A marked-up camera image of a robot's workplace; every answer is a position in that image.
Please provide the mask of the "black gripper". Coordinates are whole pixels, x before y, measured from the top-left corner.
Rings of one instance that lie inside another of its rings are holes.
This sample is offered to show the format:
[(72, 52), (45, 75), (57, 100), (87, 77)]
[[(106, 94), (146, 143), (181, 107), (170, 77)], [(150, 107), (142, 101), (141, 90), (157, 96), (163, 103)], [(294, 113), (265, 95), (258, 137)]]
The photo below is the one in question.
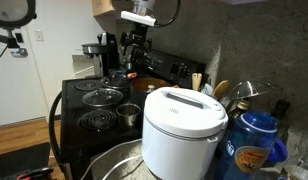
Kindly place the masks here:
[(152, 48), (152, 40), (146, 37), (147, 30), (146, 25), (133, 22), (131, 31), (121, 34), (122, 54), (129, 54), (131, 59), (139, 59), (149, 52)]

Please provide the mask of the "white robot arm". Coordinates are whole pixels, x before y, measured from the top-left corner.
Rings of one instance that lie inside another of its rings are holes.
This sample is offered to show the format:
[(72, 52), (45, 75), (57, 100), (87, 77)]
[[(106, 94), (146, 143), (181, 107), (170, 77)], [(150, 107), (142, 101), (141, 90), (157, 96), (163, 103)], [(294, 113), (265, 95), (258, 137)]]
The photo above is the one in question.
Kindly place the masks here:
[(132, 0), (133, 10), (122, 11), (120, 17), (131, 22), (131, 31), (123, 32), (120, 39), (122, 54), (135, 59), (144, 51), (146, 34), (149, 27), (155, 25), (156, 19), (151, 17), (155, 0)]

